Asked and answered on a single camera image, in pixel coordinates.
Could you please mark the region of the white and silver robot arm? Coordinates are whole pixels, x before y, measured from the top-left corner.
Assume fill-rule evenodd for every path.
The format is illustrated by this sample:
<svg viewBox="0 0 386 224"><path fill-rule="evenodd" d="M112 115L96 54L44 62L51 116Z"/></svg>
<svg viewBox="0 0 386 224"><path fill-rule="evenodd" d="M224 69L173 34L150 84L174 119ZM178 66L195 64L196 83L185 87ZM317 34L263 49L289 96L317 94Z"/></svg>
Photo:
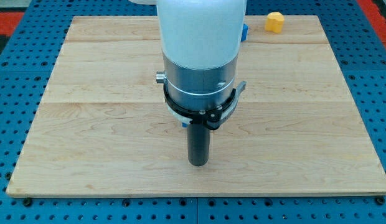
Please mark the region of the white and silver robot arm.
<svg viewBox="0 0 386 224"><path fill-rule="evenodd" d="M247 0L132 0L155 5L170 112L181 122L218 129L237 106L234 87Z"/></svg>

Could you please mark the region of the blue block behind arm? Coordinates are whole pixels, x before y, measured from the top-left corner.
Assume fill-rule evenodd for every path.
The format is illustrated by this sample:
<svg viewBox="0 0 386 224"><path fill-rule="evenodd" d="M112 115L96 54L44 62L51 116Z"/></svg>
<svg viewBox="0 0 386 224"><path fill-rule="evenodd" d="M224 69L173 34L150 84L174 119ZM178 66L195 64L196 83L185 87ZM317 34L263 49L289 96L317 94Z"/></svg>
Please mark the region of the blue block behind arm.
<svg viewBox="0 0 386 224"><path fill-rule="evenodd" d="M247 35L248 35L248 25L244 24L242 29L241 42L244 42L247 39Z"/></svg>

